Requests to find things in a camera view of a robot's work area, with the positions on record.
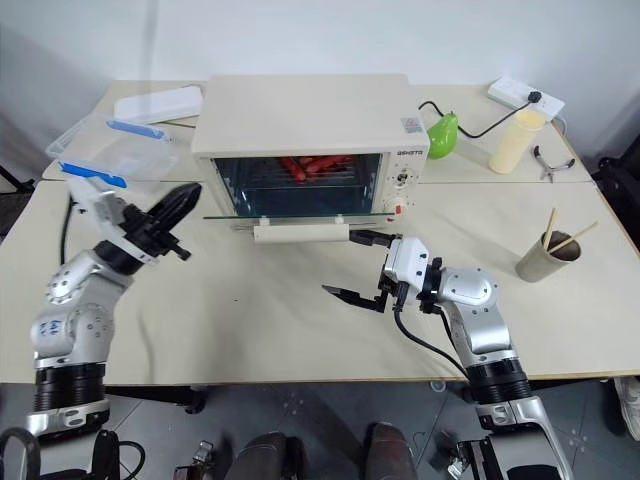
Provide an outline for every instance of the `toaster oven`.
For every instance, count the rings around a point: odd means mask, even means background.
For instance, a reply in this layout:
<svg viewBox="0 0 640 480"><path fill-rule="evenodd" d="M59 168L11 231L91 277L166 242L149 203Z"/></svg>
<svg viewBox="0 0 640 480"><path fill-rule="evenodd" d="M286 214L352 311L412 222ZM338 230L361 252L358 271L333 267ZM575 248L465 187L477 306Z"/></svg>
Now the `toaster oven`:
<svg viewBox="0 0 640 480"><path fill-rule="evenodd" d="M215 76L192 153L256 241L345 240L396 222L429 140L403 75Z"/></svg>

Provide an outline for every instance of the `label sticker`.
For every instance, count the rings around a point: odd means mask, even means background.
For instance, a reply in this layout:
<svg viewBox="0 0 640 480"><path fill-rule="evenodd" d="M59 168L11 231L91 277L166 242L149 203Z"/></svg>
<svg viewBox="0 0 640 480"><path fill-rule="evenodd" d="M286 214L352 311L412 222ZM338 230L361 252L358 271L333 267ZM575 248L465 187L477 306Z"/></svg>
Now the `label sticker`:
<svg viewBox="0 0 640 480"><path fill-rule="evenodd" d="M418 117L406 117L401 118L402 126L404 127L404 131L407 133L423 133L422 124L420 123L420 119Z"/></svg>

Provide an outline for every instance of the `white wall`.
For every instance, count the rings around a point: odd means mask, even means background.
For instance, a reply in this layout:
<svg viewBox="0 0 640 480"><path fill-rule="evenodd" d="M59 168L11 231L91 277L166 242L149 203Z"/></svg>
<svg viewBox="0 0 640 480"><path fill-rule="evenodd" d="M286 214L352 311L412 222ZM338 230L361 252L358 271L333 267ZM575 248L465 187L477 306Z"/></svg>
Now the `white wall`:
<svg viewBox="0 0 640 480"><path fill-rule="evenodd" d="M640 133L639 18L636 0L0 0L0 109L43 147L113 78L509 74L567 102L580 154L619 154Z"/></svg>

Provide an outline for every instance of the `oven control knob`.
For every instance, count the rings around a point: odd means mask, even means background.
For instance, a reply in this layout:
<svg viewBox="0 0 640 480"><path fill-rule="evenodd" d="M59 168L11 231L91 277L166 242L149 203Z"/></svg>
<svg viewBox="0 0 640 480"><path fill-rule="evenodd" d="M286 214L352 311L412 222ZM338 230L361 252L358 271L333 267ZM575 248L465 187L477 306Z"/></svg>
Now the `oven control knob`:
<svg viewBox="0 0 640 480"><path fill-rule="evenodd" d="M394 197L387 200L384 207L387 212L393 213L393 217L387 218L387 221L393 222L404 216L404 213L407 210L407 201L402 197Z"/></svg>

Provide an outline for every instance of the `shoe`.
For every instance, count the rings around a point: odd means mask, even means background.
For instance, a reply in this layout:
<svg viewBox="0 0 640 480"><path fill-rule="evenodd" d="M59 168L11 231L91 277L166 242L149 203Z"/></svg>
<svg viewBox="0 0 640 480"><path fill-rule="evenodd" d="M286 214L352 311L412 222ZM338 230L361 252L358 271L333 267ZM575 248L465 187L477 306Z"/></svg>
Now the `shoe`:
<svg viewBox="0 0 640 480"><path fill-rule="evenodd" d="M620 399L622 418L633 439L640 442L640 381L636 377L616 377L613 382Z"/></svg>

